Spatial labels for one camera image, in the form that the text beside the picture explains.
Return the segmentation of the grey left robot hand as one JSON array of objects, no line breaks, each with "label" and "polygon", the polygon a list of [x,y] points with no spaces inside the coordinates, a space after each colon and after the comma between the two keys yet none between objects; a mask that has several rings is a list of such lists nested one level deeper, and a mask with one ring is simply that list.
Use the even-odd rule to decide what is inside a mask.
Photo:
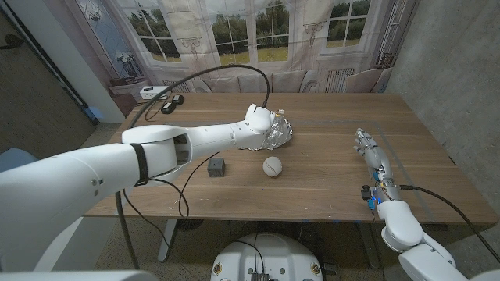
[{"label": "grey left robot hand", "polygon": [[264,146],[266,149],[273,150],[283,143],[283,116],[278,115],[274,118],[270,131],[266,136]]}]

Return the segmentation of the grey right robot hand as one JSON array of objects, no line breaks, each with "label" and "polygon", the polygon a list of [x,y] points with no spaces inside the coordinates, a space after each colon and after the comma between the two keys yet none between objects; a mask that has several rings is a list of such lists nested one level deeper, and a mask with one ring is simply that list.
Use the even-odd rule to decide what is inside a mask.
[{"label": "grey right robot hand", "polygon": [[368,173],[375,181],[371,193],[377,202],[400,201],[401,195],[394,181],[389,157],[373,137],[362,128],[355,132],[355,146],[368,166]]}]

